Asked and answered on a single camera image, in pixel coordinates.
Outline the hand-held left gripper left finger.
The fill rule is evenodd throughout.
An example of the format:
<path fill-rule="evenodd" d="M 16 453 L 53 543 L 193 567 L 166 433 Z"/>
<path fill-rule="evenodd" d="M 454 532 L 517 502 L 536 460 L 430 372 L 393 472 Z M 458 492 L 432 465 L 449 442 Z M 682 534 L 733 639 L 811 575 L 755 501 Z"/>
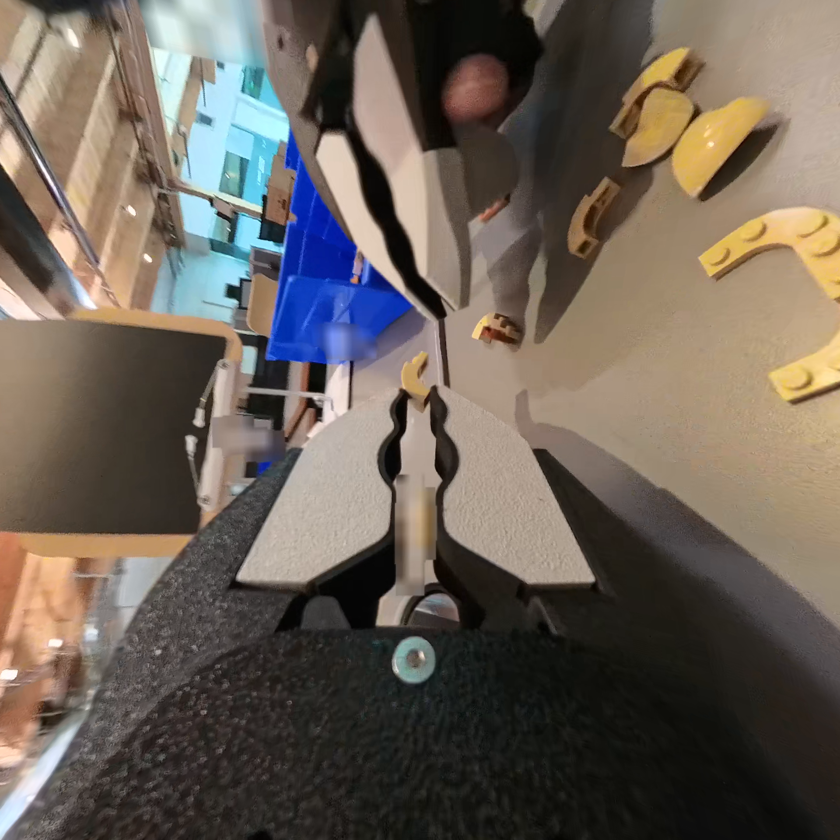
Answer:
<path fill-rule="evenodd" d="M 237 583 L 302 592 L 386 544 L 402 471 L 407 393 L 387 389 L 305 445 L 237 573 Z"/>

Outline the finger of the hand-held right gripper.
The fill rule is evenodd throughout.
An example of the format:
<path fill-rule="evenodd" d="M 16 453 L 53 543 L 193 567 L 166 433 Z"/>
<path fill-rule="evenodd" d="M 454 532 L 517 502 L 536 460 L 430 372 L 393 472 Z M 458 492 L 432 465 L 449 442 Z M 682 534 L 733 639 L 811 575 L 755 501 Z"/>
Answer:
<path fill-rule="evenodd" d="M 455 310 L 455 150 L 405 145 L 383 166 L 357 132 L 325 132 L 316 161 L 349 236 L 425 316 Z"/>
<path fill-rule="evenodd" d="M 353 126 L 381 167 L 395 220 L 420 280 L 445 306 L 469 301 L 471 248 L 459 149 L 436 148 L 425 132 L 404 22 L 367 14 L 353 55 Z"/>

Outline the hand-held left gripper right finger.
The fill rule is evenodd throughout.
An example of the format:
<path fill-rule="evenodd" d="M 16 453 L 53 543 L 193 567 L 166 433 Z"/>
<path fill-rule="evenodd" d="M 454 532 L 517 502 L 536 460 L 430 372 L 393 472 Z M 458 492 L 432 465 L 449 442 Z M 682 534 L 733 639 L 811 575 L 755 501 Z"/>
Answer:
<path fill-rule="evenodd" d="M 538 589 L 588 588 L 595 575 L 536 455 L 512 426 L 454 390 L 429 398 L 437 534 Z"/>

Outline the blue plastic bin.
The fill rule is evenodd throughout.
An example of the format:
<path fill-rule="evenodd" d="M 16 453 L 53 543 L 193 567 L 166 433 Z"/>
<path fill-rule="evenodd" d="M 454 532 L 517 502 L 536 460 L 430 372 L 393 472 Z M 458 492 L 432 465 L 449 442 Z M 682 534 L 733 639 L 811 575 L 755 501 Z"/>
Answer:
<path fill-rule="evenodd" d="M 350 280 L 356 276 L 357 248 L 321 199 L 290 134 L 285 166 L 296 174 L 289 222 L 280 262 L 280 280 L 302 276 L 322 280 Z"/>
<path fill-rule="evenodd" d="M 391 288 L 289 276 L 278 293 L 266 358 L 316 364 L 374 359 L 381 333 L 412 307 Z"/>

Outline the large tan arch brick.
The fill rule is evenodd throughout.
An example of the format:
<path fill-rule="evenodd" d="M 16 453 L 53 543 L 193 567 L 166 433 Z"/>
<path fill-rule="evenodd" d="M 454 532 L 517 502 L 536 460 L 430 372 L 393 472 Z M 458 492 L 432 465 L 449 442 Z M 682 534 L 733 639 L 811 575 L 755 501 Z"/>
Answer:
<path fill-rule="evenodd" d="M 698 258 L 719 280 L 748 259 L 773 249 L 794 252 L 830 301 L 839 302 L 839 219 L 811 206 L 778 209 L 743 223 Z M 777 395 L 801 403 L 839 387 L 839 335 L 821 349 L 769 373 Z"/>
<path fill-rule="evenodd" d="M 430 386 L 424 381 L 428 362 L 428 353 L 421 351 L 411 360 L 405 362 L 401 371 L 402 389 L 408 394 L 411 404 L 420 413 L 425 411 L 431 393 Z"/>

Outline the stack of cardboard boxes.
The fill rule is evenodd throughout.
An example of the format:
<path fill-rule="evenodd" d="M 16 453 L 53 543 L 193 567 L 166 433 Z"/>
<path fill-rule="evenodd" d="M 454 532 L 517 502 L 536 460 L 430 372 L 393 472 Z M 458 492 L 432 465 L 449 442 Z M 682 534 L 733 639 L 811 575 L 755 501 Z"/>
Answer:
<path fill-rule="evenodd" d="M 286 167 L 286 154 L 287 145 L 281 143 L 272 161 L 261 215 L 263 222 L 282 227 L 297 219 L 291 211 L 297 172 Z"/>

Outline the tan curved brick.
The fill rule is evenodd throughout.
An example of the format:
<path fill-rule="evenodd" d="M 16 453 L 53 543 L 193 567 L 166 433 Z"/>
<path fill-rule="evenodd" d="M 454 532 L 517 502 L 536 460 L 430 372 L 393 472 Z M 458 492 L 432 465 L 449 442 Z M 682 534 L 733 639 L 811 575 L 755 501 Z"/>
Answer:
<path fill-rule="evenodd" d="M 572 256 L 588 259 L 599 246 L 597 234 L 602 217 L 621 191 L 620 184 L 605 176 L 591 193 L 582 197 L 573 212 L 566 236 L 567 248 Z"/>
<path fill-rule="evenodd" d="M 621 108 L 609 126 L 609 131 L 627 140 L 636 130 L 642 107 L 648 94 L 657 88 L 686 92 L 705 66 L 705 61 L 693 49 L 673 49 L 643 69 L 625 91 Z"/>

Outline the black top wooden table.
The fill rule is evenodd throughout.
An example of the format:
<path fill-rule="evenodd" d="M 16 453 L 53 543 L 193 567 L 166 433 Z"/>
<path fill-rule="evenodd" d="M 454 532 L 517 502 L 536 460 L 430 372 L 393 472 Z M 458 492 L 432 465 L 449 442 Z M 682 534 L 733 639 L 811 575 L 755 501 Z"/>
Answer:
<path fill-rule="evenodd" d="M 2 533 L 41 557 L 176 556 L 217 514 L 196 504 L 185 436 L 216 362 L 242 357 L 204 318 L 2 321 Z"/>

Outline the tan quarter-round brick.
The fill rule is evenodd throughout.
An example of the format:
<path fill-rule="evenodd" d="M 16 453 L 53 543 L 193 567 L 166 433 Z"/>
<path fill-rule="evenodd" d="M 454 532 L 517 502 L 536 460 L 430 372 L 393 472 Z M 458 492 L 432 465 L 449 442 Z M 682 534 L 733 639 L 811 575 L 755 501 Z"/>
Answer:
<path fill-rule="evenodd" d="M 626 140 L 622 167 L 633 169 L 665 157 L 695 117 L 695 103 L 684 92 L 666 87 L 649 91 L 635 130 Z"/>
<path fill-rule="evenodd" d="M 680 189 L 689 197 L 698 198 L 769 112 L 769 101 L 743 97 L 696 117 L 679 138 L 670 158 Z"/>

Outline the white metal frame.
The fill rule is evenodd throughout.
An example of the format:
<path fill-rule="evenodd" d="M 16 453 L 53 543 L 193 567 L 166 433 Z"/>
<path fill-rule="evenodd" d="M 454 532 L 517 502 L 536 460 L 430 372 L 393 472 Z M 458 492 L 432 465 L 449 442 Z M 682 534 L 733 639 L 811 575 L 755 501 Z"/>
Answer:
<path fill-rule="evenodd" d="M 259 414 L 248 409 L 252 397 L 265 397 L 299 409 L 333 409 L 334 399 L 325 392 L 252 385 L 230 359 L 216 362 L 192 416 L 192 429 L 185 436 L 185 454 L 190 466 L 196 504 L 204 518 L 219 512 L 245 482 L 236 468 L 247 463 L 283 455 L 296 426 L 291 421 L 276 430 L 260 426 Z"/>

